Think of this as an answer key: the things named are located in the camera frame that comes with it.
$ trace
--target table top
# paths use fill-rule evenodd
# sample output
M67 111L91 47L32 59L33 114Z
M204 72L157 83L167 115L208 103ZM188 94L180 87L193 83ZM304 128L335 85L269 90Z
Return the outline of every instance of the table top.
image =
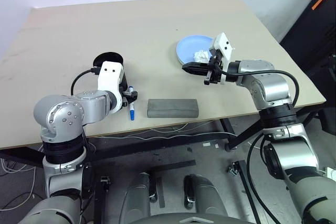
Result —
M73 79L102 52L124 58L129 85L139 92L135 120L129 110L87 125L87 135L150 129L257 113L247 89L227 83L203 85L204 77L181 69L178 41L225 32L236 48L232 61L263 59L292 73L300 84L297 106L324 97L257 17L240 0L143 0L32 9L0 61L0 148L39 143L33 109L49 94L70 95ZM291 96L295 88L289 80ZM75 93L97 88L97 76L79 79ZM194 119L147 118L148 99L197 99Z

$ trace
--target blue marker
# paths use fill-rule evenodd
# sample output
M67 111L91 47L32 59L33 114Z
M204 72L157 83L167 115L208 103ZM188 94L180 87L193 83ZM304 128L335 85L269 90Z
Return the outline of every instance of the blue marker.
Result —
M129 91L130 93L132 93L133 86L129 86ZM130 116L131 116L131 121L134 121L134 102L130 103Z

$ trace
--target light blue plate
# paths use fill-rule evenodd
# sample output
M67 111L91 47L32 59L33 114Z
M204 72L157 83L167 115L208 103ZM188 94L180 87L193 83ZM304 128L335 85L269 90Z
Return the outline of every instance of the light blue plate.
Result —
M177 58L181 64L194 61L194 54L200 50L208 51L209 58L211 56L209 47L212 38L203 35L192 35L180 40L176 46Z

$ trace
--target gray block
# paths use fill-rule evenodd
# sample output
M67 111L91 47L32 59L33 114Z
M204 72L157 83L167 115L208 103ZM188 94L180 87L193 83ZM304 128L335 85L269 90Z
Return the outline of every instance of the gray block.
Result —
M149 118L196 118L196 99L148 99Z

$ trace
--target black cable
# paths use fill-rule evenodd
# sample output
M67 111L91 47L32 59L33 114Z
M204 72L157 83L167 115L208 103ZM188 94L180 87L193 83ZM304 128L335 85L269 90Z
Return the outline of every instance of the black cable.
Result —
M252 179L251 179L251 173L250 173L250 159L251 159L251 153L253 150L253 147L256 145L256 143L258 142L258 140L263 136L263 133L260 133L256 139L253 141L248 154L247 154L247 161L246 161L246 173L247 173L247 180L250 184L251 190L253 191L254 195L256 196L257 200L259 201L259 203L261 204L261 206L263 207L263 209L265 210L265 212L271 217L271 219L276 223L276 224L280 224L280 222L278 221L278 219L271 213L271 211L266 207L266 205L264 204L264 202L262 201L262 199L259 197L256 188L253 185Z
M253 74L263 74L263 73L279 73L279 74L283 74L285 76L288 76L295 84L295 96L294 96L294 100L293 100L293 106L295 106L296 102L298 101L299 98L299 93L300 93L300 88L299 88L299 83L297 81L297 79L291 75L290 73L286 72L286 71L282 71L282 70L262 70L262 71L252 71L252 72L244 72L244 73L228 73L223 71L218 63L215 63L216 69L221 73L224 74L226 76L230 76L230 77L236 77L236 76L250 76Z
M261 144L260 144L260 157L261 157L263 163L266 165L266 161L265 161L264 156L263 156L263 153L262 153L262 152L263 152L263 148L264 148L265 141L266 141L266 138L264 138L264 139L262 140Z
M85 210L89 207L91 199L93 198L93 194L90 196L90 198L88 199L88 201L86 202L85 206L83 207L81 213L83 214L85 212Z
M8 202L4 207L2 207L1 210L2 210L2 209L5 209L5 208L6 208L8 205L10 205L14 200L16 200L17 198L19 198L19 197L21 197L21 196L23 196L23 195L25 195L25 194L30 194L30 192L27 191L27 192L25 192L25 193L22 193L22 194L16 196L14 199L12 199L10 202ZM44 200L43 197L41 197L40 195L38 195L38 194L36 194L36 193L34 193L34 192L32 192L31 194L32 194L32 195L34 194L34 195L36 195L37 197L39 197L41 200Z
M72 84L71 84L71 89L70 89L70 94L71 95L73 95L74 93L74 86L75 86L75 84L76 84L76 82L78 81L78 79L79 78L81 78L84 74L87 74L87 73L91 73L92 71L91 71L91 69L89 69L89 70L86 70L86 71L84 71L83 73L80 73L79 75L77 75L77 77L74 79L74 81L72 82Z
M91 148L90 148L89 141L88 141L88 139L87 139L87 137L86 137L86 134L85 134L84 126L85 126L85 125L83 125L82 136L83 136L83 139L84 139L85 147L86 147L86 149L88 150L88 152L92 152L92 153L94 153L95 151L94 151L94 150L92 151Z
M84 215L82 215L82 217L84 219L84 224L87 224L88 222L87 222L86 218L84 217Z
M1 177L5 177L5 176L8 175L8 174L9 174L8 172L5 172L4 174L1 174L1 175L0 175L0 178L1 178Z

